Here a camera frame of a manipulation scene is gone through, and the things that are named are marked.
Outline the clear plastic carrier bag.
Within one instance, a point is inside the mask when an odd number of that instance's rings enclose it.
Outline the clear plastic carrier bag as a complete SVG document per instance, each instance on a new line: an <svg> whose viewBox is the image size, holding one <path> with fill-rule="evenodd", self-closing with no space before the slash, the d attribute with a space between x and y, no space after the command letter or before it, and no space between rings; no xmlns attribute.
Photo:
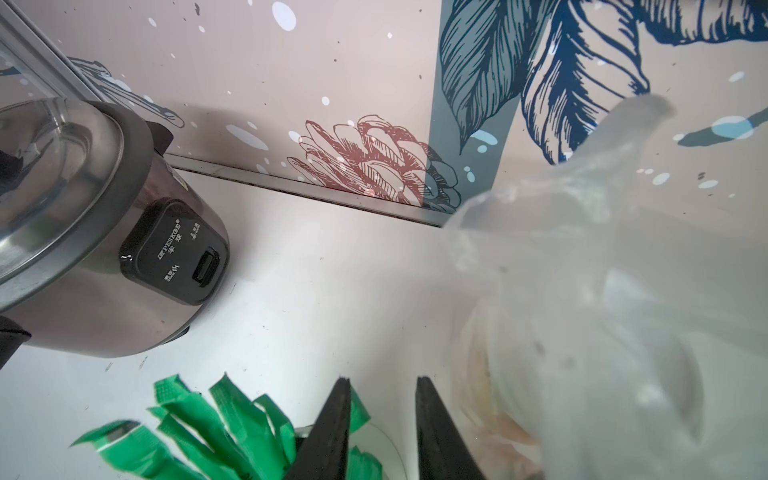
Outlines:
<svg viewBox="0 0 768 480"><path fill-rule="evenodd" d="M673 114L656 95L622 101L563 165L466 201L443 229L457 270L504 321L550 353L538 367L534 447L477 434L457 403L466 370L454 340L452 415L490 479L763 479L767 475L767 256L742 241L634 206L646 142ZM568 420L564 358L577 331L656 327L688 346L703 385L701 436L671 408L641 410L627 433Z"/></svg>

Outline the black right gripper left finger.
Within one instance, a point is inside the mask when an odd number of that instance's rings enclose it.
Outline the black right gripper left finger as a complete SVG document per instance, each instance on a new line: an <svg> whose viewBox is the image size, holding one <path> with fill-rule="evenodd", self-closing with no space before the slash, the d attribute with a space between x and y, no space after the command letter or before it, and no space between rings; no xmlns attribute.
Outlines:
<svg viewBox="0 0 768 480"><path fill-rule="evenodd" d="M351 383L339 378L284 480L344 480L348 464Z"/></svg>

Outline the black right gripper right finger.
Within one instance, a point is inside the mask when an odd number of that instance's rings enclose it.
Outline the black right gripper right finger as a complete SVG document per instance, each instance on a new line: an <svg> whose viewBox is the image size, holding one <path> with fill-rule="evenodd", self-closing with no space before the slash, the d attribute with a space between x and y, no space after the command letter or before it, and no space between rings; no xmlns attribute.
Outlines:
<svg viewBox="0 0 768 480"><path fill-rule="evenodd" d="M484 480L429 377L417 379L415 410L419 478Z"/></svg>

